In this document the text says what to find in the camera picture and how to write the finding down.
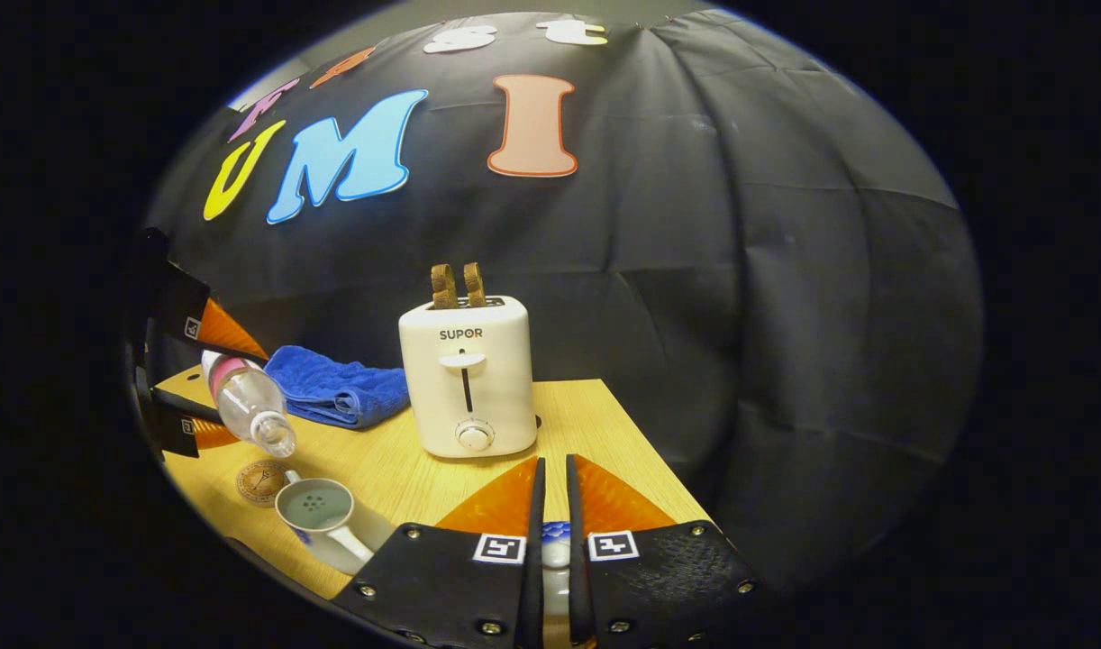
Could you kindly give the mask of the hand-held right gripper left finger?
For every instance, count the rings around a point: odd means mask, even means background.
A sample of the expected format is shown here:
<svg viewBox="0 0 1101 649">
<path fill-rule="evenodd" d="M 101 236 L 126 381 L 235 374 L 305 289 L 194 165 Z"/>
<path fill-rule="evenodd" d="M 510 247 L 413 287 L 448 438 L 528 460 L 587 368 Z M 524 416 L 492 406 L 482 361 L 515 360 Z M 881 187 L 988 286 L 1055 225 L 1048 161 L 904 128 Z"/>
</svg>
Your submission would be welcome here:
<svg viewBox="0 0 1101 649">
<path fill-rule="evenodd" d="M 436 526 L 397 527 L 333 605 L 430 648 L 539 648 L 545 461 L 530 457 Z"/>
</svg>

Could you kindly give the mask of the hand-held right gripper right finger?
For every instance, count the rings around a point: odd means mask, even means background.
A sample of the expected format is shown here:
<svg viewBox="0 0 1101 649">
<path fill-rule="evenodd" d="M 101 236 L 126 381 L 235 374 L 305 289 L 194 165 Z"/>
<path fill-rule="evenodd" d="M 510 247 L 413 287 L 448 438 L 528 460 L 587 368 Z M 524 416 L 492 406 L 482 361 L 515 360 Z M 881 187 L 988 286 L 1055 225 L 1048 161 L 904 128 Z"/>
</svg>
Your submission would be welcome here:
<svg viewBox="0 0 1101 649">
<path fill-rule="evenodd" d="M 713 522 L 678 522 L 612 472 L 566 459 L 569 624 L 584 648 L 740 648 L 757 575 Z"/>
</svg>

